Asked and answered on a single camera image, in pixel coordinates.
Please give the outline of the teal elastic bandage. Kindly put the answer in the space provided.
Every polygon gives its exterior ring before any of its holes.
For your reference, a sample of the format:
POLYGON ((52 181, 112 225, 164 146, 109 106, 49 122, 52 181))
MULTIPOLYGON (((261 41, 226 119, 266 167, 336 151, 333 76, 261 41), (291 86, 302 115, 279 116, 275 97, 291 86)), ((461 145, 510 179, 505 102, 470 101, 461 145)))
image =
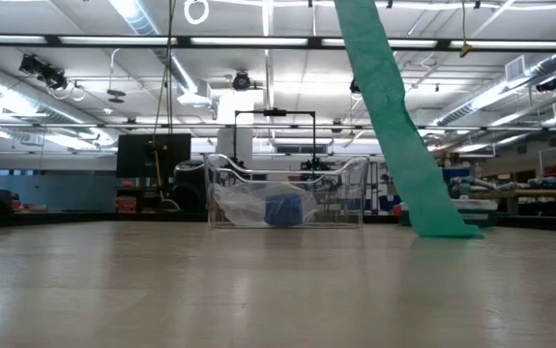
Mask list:
POLYGON ((341 36, 375 136, 422 238, 480 238, 452 202, 405 105, 405 89, 374 0, 334 0, 341 36))

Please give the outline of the blue bandage roll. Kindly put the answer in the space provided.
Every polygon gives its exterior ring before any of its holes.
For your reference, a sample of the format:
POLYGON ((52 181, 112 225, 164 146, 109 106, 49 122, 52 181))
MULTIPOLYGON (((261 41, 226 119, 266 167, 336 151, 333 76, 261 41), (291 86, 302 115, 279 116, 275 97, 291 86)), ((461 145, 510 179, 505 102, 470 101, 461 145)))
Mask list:
POLYGON ((268 196, 265 199, 264 221, 278 227, 303 224, 302 196, 294 193, 268 196))

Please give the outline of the clear plastic bag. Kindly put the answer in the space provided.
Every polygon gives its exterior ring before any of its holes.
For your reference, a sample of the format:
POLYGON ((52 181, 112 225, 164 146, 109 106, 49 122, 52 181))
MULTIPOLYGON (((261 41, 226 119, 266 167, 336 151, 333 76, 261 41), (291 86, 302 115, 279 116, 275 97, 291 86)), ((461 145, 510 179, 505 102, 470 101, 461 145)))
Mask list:
POLYGON ((278 227, 264 221, 265 199, 277 194, 300 194, 302 196, 304 223, 313 220, 319 211, 314 195, 303 188, 286 182, 244 182, 232 186, 214 184, 210 192, 225 217, 240 227, 278 227))

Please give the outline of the clear plastic bin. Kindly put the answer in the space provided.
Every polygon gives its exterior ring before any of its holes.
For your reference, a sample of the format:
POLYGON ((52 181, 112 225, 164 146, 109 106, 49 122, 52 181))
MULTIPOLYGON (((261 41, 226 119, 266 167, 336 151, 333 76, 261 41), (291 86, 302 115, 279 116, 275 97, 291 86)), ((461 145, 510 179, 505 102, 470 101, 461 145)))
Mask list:
POLYGON ((321 170, 320 159, 310 160, 300 170, 246 169, 229 157, 204 157, 208 222, 213 228, 359 228, 363 225, 369 159, 354 157, 337 168, 321 170), (298 227, 235 226, 218 207, 210 192, 214 184, 225 187, 244 182, 286 182, 310 191, 319 206, 313 220, 298 227))

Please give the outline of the black rounded chair back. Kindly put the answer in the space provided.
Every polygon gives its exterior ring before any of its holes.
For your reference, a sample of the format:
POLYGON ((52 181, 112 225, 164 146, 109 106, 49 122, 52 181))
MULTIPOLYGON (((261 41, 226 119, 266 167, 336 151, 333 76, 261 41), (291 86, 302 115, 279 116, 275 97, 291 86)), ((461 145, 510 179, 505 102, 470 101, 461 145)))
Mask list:
POLYGON ((206 182, 204 162, 186 160, 174 169, 173 200, 185 213, 206 212, 206 182))

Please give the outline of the overhead light bar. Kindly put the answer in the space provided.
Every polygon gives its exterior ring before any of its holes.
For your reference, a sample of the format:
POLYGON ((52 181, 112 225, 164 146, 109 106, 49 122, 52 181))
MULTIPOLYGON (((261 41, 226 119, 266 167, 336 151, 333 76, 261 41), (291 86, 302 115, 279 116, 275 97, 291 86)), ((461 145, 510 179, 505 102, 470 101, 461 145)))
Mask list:
MULTIPOLYGON (((339 37, 210 37, 210 36, 81 36, 81 35, 16 35, 0 34, 0 46, 56 48, 166 48, 179 49, 344 49, 339 37)), ((394 51, 458 52, 464 46, 469 52, 485 53, 556 53, 556 41, 535 40, 469 40, 390 38, 394 51)))

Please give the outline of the black monitor screen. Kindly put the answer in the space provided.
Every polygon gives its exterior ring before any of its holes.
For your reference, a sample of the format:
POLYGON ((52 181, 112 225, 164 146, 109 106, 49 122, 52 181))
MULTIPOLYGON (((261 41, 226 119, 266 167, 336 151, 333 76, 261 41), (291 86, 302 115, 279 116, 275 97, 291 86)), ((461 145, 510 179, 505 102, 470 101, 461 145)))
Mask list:
POLYGON ((116 176, 118 178, 157 178, 171 176, 175 166, 190 159, 191 135, 124 134, 118 139, 116 176))

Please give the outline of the orange storage boxes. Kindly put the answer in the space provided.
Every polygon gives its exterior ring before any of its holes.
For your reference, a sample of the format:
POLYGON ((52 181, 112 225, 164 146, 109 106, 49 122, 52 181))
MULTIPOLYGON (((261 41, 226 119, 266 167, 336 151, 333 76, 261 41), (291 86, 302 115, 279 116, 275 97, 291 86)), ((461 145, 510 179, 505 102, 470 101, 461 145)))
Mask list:
POLYGON ((137 191, 131 181, 122 181, 116 188, 115 211, 119 214, 135 214, 137 205, 137 191))

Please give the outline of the blue storage bins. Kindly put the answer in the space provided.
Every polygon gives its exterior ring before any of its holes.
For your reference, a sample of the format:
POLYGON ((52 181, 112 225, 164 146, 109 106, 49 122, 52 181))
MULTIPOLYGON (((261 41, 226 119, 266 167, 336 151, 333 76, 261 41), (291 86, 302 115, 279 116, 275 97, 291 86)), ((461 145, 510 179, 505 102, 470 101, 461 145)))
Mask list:
POLYGON ((442 176, 446 184, 449 184, 453 178, 464 178, 470 175, 470 167, 448 167, 442 169, 442 176))

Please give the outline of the yellow hanging plug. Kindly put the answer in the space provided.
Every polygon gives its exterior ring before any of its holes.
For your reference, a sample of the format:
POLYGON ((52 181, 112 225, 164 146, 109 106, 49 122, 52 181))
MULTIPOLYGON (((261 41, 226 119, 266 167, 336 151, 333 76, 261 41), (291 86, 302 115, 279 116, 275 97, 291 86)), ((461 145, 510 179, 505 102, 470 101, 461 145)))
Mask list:
POLYGON ((460 0, 461 5, 461 33, 462 44, 459 51, 459 57, 464 58, 471 50, 472 46, 468 44, 467 30, 466 30, 466 0, 460 0))

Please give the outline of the white ceiling vent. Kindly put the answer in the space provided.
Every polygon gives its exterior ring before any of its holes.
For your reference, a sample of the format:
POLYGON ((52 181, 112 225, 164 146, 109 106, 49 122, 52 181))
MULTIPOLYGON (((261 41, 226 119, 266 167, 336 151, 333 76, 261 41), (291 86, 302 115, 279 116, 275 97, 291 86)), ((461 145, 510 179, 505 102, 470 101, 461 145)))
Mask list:
POLYGON ((525 57, 523 55, 518 56, 505 65, 505 77, 509 83, 517 83, 527 77, 525 57))

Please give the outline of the wooden workbench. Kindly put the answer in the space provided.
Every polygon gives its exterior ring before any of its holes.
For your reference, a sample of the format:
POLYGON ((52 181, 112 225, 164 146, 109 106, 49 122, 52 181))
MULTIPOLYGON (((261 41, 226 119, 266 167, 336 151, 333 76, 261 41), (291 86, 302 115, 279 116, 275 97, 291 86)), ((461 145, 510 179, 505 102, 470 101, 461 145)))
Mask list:
POLYGON ((505 200, 507 213, 517 216, 519 214, 520 198, 554 198, 556 200, 556 189, 516 188, 509 190, 476 191, 471 192, 469 197, 483 200, 505 200))

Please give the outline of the black background station frame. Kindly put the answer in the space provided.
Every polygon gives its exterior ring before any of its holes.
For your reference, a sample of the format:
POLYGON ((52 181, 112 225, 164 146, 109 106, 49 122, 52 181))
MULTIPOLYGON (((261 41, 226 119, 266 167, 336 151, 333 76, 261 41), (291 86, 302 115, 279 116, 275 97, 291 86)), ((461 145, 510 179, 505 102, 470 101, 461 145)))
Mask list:
MULTIPOLYGON (((316 155, 316 113, 314 111, 288 111, 286 109, 280 109, 277 107, 266 108, 263 110, 235 110, 234 118, 237 119, 240 114, 250 113, 250 114, 262 114, 263 116, 273 116, 273 117, 285 117, 288 115, 309 115, 312 119, 312 160, 317 159, 316 155)), ((238 163, 237 159, 237 121, 233 124, 233 156, 229 160, 233 164, 238 163)))

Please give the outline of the black aluminium frame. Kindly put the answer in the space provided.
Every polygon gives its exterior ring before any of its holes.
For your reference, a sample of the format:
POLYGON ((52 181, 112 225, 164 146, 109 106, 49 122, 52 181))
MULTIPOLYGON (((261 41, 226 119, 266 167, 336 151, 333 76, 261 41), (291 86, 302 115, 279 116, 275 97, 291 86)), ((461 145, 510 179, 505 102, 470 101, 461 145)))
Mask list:
MULTIPOLYGON (((205 215, 160 215, 160 214, 118 214, 104 212, 89 213, 19 213, 9 216, 0 215, 0 227, 22 225, 64 224, 94 221, 151 221, 151 222, 206 222, 205 215)), ((525 217, 501 215, 497 217, 500 227, 524 228, 556 231, 556 217, 525 217)))

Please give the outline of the silver ventilation duct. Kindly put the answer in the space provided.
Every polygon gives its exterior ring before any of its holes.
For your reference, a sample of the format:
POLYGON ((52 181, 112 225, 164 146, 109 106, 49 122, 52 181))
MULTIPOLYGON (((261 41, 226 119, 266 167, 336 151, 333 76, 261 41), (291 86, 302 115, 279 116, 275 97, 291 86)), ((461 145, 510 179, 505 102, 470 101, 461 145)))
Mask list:
POLYGON ((438 117, 431 122, 431 125, 447 126, 508 97, 514 92, 535 86, 549 77, 553 77, 556 74, 556 53, 531 65, 525 63, 525 67, 527 77, 523 81, 509 83, 506 81, 506 77, 494 80, 491 84, 485 85, 471 94, 465 101, 457 102, 443 109, 438 117))

